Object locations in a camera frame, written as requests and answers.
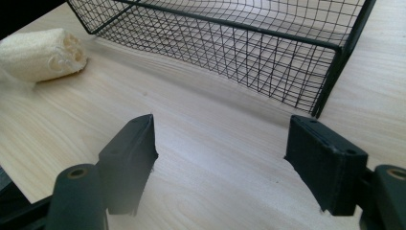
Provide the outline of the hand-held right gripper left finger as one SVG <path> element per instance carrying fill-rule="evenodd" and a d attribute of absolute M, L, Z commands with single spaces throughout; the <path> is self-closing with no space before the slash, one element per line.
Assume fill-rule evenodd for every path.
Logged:
<path fill-rule="evenodd" d="M 137 213 L 158 156 L 152 114 L 130 120 L 104 147 L 97 167 L 110 215 Z"/>

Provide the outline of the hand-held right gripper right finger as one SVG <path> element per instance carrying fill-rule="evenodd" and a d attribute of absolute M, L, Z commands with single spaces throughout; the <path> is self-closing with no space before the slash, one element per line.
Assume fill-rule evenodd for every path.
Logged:
<path fill-rule="evenodd" d="M 351 216 L 356 206 L 355 183 L 367 168 L 368 155 L 317 120 L 290 118 L 287 160 L 312 192 L 321 209 Z"/>

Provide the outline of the natural loofah sponge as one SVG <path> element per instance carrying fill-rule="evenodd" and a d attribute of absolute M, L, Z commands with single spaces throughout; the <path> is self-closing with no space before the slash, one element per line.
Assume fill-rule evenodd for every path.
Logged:
<path fill-rule="evenodd" d="M 0 41 L 0 68 L 20 81 L 49 81 L 82 70 L 87 55 L 70 32 L 57 28 L 12 34 Z"/>

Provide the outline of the black wire mesh basket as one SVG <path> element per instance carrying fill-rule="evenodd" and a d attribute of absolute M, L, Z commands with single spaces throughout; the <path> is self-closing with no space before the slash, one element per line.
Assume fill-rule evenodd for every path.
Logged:
<path fill-rule="evenodd" d="M 319 117 L 376 0 L 66 0 L 84 30 Z"/>

